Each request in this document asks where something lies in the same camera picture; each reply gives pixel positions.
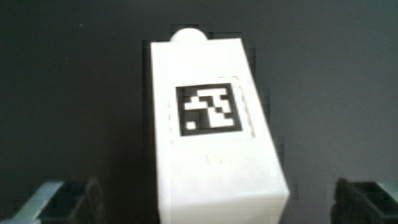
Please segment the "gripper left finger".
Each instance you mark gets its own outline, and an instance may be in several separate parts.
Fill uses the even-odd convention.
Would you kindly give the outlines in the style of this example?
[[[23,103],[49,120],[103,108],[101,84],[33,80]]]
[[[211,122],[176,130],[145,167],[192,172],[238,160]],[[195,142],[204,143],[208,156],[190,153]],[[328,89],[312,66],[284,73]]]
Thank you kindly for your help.
[[[10,218],[10,224],[106,224],[97,179],[44,182]]]

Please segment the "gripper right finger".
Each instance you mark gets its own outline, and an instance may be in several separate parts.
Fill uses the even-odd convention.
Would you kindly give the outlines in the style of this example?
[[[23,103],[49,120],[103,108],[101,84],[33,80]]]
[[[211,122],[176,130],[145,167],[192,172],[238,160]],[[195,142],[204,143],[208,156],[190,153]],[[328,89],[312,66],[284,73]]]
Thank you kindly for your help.
[[[337,179],[330,224],[398,224],[398,182]]]

